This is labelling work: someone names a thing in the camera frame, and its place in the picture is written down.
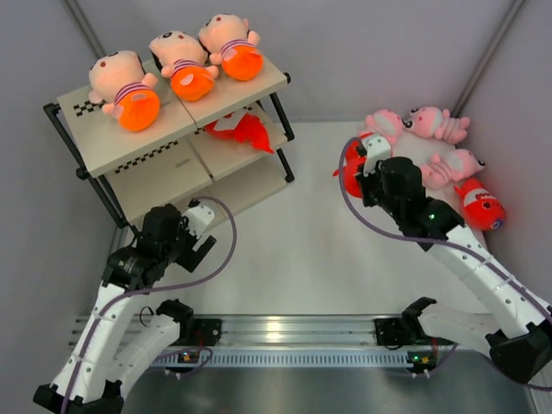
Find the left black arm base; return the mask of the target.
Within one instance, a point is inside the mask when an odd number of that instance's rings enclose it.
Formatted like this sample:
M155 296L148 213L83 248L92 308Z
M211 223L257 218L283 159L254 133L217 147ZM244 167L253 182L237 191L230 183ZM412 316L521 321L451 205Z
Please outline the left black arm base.
M212 347L222 336L223 321L219 318L196 318L191 328L188 344L199 347Z

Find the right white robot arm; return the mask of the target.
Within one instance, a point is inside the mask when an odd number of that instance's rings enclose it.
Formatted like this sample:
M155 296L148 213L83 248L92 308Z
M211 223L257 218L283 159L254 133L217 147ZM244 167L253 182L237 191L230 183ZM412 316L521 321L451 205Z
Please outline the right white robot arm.
M551 305L526 289L479 243L446 202L427 196L418 166L405 157L357 167L366 207L378 206L397 224L400 241L415 242L440 261L486 308L485 315L420 298L403 312L412 342L439 337L479 352L510 380L529 383L551 361Z

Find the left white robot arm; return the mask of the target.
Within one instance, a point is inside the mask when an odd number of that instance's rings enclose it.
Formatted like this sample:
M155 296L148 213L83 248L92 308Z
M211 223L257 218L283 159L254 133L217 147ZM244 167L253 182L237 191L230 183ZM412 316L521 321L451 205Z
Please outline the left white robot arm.
M35 391L35 404L52 413L119 413L149 365L173 343L194 337L193 309L169 299L126 348L120 347L166 269L177 264L193 272L212 249L214 237L200 238L214 218L214 211L196 199L185 212L166 204L144 216L134 240L107 259L85 328L63 369Z

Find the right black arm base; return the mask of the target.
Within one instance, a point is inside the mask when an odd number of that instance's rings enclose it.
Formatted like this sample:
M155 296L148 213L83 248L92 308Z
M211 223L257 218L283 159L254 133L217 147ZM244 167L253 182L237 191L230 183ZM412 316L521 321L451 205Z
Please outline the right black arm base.
M377 318L374 321L376 342L389 350L410 345L410 337L398 318Z

